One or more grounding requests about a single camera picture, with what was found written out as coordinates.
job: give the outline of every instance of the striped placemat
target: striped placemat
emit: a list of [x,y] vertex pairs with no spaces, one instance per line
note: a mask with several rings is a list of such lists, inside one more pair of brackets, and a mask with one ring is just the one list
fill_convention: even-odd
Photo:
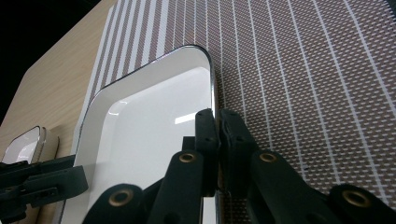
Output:
[[[261,148],[281,153],[323,193],[349,183],[396,209],[395,43],[384,0],[119,0],[75,141],[102,87],[197,44],[214,60],[219,107],[239,112]],[[223,219],[249,223],[243,203]]]

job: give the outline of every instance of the enamel tray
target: enamel tray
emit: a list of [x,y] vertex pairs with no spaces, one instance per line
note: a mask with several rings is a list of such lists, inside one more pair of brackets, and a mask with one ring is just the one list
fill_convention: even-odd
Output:
[[[65,202],[62,223],[82,223],[108,188],[145,189],[164,177],[183,136],[195,136],[195,113],[217,103],[213,65],[198,46],[183,46],[101,89],[78,140],[75,165],[89,189]],[[215,198],[205,198],[204,223],[217,222]]]

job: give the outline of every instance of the table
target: table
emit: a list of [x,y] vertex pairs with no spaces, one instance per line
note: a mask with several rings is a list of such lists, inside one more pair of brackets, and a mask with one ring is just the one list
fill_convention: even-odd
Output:
[[[70,154],[106,16],[116,0],[101,1],[24,75],[0,127],[0,157],[11,141],[36,125],[60,138],[56,157]],[[37,223],[51,223],[54,204]]]
[[[396,208],[396,23],[385,1],[111,4],[28,71],[0,129],[2,148],[41,123],[60,135],[58,156],[68,155],[86,92],[92,98],[162,53],[197,44],[213,57],[219,107],[241,114],[261,148],[281,153],[321,192],[347,182]],[[248,223],[244,201],[231,203],[222,218]]]

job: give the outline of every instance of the placemat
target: placemat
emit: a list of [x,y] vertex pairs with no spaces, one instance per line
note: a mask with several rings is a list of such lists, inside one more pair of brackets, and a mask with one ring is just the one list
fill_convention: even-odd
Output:
[[[213,58],[219,107],[240,113],[262,149],[314,189],[349,183],[396,209],[395,43],[383,0],[119,0],[75,136],[101,88],[197,44]],[[244,201],[229,203],[223,220],[249,223]]]

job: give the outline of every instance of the wooden table surface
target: wooden table surface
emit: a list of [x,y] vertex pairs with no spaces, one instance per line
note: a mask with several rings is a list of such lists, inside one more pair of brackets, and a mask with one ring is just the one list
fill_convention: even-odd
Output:
[[[104,0],[30,67],[0,127],[0,158],[11,141],[40,125],[60,138],[56,157],[70,154],[108,10]],[[44,206],[37,223],[51,223],[55,204]]]

